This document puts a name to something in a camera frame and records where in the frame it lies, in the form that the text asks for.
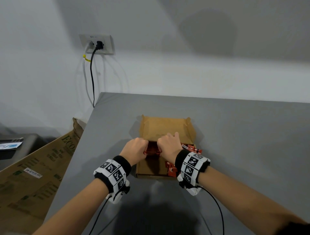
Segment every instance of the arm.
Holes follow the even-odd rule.
[[[157,141],[161,156],[175,164],[182,150],[179,134],[168,133]],[[220,173],[212,167],[200,172],[198,182],[212,193],[245,226],[256,234],[274,235],[289,222],[306,224],[298,216],[254,189]]]
[[[133,166],[146,157],[143,151],[147,146],[147,140],[136,138],[125,145],[120,155]],[[33,235],[81,234],[108,193],[107,186],[94,179]]]

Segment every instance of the forearm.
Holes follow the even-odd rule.
[[[274,235],[289,222],[305,221],[268,197],[208,167],[198,182],[255,234]]]
[[[108,193],[107,186],[94,179],[33,235],[81,234]]]

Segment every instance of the person's right arm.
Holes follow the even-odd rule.
[[[161,156],[175,164],[182,150],[179,134],[168,133],[158,139],[157,145]],[[199,173],[198,182],[255,234],[275,235],[289,222],[307,224],[270,198],[210,166]]]

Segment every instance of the power cord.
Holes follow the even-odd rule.
[[[96,53],[97,50],[101,50],[103,49],[103,43],[102,41],[97,41],[97,45],[96,45],[96,48],[94,49],[92,55],[91,55],[91,66],[93,64],[93,58],[94,58],[94,55]],[[91,82],[93,84],[93,96],[94,96],[94,100],[93,100],[93,107],[95,107],[95,85],[94,85],[94,78],[93,78],[93,71],[91,69]]]
[[[96,225],[96,223],[97,223],[97,220],[98,220],[98,218],[99,218],[99,215],[100,215],[102,209],[104,208],[105,204],[107,204],[108,200],[109,200],[111,197],[112,197],[112,196],[108,197],[108,199],[104,202],[103,206],[101,207],[101,210],[99,211],[99,214],[97,215],[97,218],[96,218],[96,220],[95,220],[95,222],[94,222],[94,225],[93,225],[93,227],[91,228],[91,231],[89,232],[88,235],[91,235],[91,232],[93,231],[93,229],[94,229],[94,227],[95,227],[95,225]]]
[[[83,73],[84,73],[84,79],[85,79],[85,89],[86,89],[86,93],[87,93],[87,96],[88,96],[88,99],[89,99],[89,102],[93,105],[93,102],[91,101],[91,98],[89,96],[89,93],[88,93],[88,89],[87,89],[87,78],[86,78],[86,71],[85,71],[85,61],[89,61],[87,58],[86,58],[86,52],[88,51],[89,48],[91,48],[93,46],[93,42],[92,41],[87,41],[87,45],[85,46],[85,49],[84,49],[84,54],[83,54]]]
[[[222,210],[217,202],[217,200],[214,198],[214,196],[205,188],[201,187],[201,186],[196,186],[195,188],[202,188],[203,190],[205,190],[208,194],[210,194],[210,196],[214,199],[214,201],[216,202],[217,206],[219,207],[219,211],[221,212],[221,217],[222,217],[222,225],[223,225],[223,235],[224,235],[224,218],[223,218],[223,213]]]

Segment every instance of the black plug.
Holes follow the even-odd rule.
[[[96,45],[96,49],[97,50],[102,50],[103,49],[103,43],[102,43],[102,41],[97,41],[97,45]]]

